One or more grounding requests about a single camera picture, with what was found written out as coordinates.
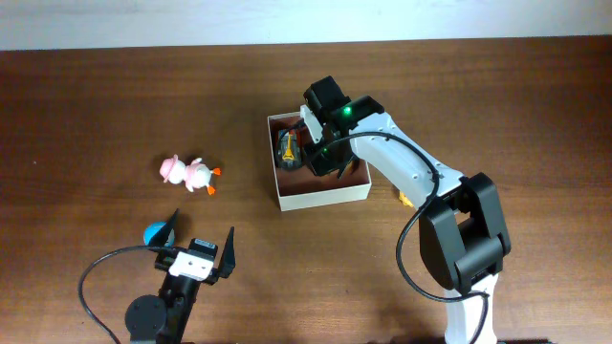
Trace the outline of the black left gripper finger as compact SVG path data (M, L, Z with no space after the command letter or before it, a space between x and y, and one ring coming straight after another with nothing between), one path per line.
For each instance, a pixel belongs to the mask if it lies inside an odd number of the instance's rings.
M165 222L156 222L147 227L147 244L152 247L172 247L174 245L176 235L174 226L179 215L179 209Z
M219 278L229 278L236 267L234 250L234 230L235 228L232 226L229 230L229 234L224 245L224 250L222 252L218 267Z

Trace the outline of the blue ball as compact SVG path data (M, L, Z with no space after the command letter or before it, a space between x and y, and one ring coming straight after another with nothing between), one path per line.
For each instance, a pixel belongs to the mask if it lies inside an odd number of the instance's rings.
M151 247L171 247L175 233L169 222L157 222L148 226L143 234L144 243Z

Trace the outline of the grey orange toy car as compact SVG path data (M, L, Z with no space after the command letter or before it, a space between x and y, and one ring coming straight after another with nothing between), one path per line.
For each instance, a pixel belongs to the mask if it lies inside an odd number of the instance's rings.
M280 169L294 171L303 165L301 137L296 129L280 130L275 143L275 163Z

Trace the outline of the pink white duck toy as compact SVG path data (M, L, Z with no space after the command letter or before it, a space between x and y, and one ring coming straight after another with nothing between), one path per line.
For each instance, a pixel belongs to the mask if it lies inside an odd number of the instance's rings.
M177 155L173 155L163 160L159 173L165 183L184 183L189 192L205 188L208 195L214 195L216 188L211 181L214 176L220 176L222 170L219 167L208 168L202 158L196 158L190 164L185 164Z

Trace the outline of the yellow round toy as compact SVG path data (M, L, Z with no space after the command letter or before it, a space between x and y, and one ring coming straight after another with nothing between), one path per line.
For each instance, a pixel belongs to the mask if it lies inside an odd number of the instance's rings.
M413 207L413 203L406 197L403 192L399 193L399 200L402 202L403 205Z

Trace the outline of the brown plush toy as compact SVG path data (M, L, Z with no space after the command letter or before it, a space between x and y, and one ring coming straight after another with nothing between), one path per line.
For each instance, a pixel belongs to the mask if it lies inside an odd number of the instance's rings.
M359 162L358 160L353 160L353 161L350 161L350 162L347 164L347 166L346 166L346 172L347 172L349 175L352 175L353 173L355 173L355 172L358 170L358 168L359 168L359 164L360 164L360 162Z

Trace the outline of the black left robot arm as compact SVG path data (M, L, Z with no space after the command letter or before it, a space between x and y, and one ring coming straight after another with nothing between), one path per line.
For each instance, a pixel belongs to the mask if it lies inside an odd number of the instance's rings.
M178 215L174 212L144 231L144 243L160 247L154 268L163 271L165 278L157 294L140 296L127 308L124 322L132 343L180 343L200 286L229 278L236 266L233 229L216 262L215 244L193 238L187 247L174 245Z

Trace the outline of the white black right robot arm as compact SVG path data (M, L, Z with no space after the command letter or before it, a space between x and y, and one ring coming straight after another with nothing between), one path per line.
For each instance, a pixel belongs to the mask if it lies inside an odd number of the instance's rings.
M313 140L306 159L317 176L363 160L415 207L396 245L407 284L447 307L447 343L495 343L492 298L511 239L498 191L484 173L472 177L435 159L370 96L351 99L331 76L303 94L302 119ZM418 286L403 264L404 240L419 229L421 259L444 295Z

